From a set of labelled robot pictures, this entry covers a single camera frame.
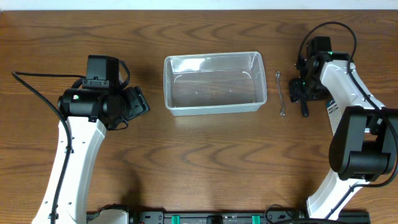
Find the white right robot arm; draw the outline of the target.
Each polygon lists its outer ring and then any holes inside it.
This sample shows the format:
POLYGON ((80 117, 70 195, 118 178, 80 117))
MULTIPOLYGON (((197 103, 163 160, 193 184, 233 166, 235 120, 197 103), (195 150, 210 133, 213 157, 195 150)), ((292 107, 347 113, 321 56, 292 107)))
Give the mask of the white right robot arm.
POLYGON ((289 81, 293 103, 309 116, 308 101, 332 99, 331 113, 341 115, 329 148, 330 170, 307 199, 309 218, 337 220, 342 208, 365 187, 382 187, 376 180, 397 175, 397 110, 386 108, 367 89, 352 56, 334 52, 326 36, 305 39, 299 55, 300 76, 289 81))

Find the clear plastic container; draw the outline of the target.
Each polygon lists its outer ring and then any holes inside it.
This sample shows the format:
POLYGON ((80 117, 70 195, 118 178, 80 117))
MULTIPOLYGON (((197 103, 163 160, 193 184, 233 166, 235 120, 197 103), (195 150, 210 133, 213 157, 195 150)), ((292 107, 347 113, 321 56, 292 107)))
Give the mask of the clear plastic container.
POLYGON ((259 52, 168 56, 164 98, 174 116, 257 111, 267 101, 262 56, 259 52))

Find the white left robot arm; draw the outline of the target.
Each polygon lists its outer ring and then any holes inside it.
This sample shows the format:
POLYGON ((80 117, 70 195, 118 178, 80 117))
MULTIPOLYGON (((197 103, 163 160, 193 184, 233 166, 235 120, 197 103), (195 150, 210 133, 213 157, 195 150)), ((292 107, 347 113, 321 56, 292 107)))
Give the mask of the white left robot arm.
POLYGON ((126 128, 150 110, 141 89, 121 78, 121 69, 127 66, 118 58, 89 55, 86 75, 58 99, 58 147, 34 223, 87 222, 88 191, 106 132, 119 124, 126 128))

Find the silver double ended wrench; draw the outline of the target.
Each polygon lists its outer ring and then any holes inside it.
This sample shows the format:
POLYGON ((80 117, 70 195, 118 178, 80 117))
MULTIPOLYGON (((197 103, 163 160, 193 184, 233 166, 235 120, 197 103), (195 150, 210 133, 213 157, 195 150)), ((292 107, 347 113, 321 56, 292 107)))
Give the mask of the silver double ended wrench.
POLYGON ((282 90, 280 87, 280 72, 279 71, 276 71, 276 73, 275 73, 275 80, 276 80, 276 85, 277 85, 279 100, 280 100, 280 105, 281 105, 280 115, 285 116, 285 105, 284 105, 284 100, 283 100, 283 96, 282 96, 282 90))

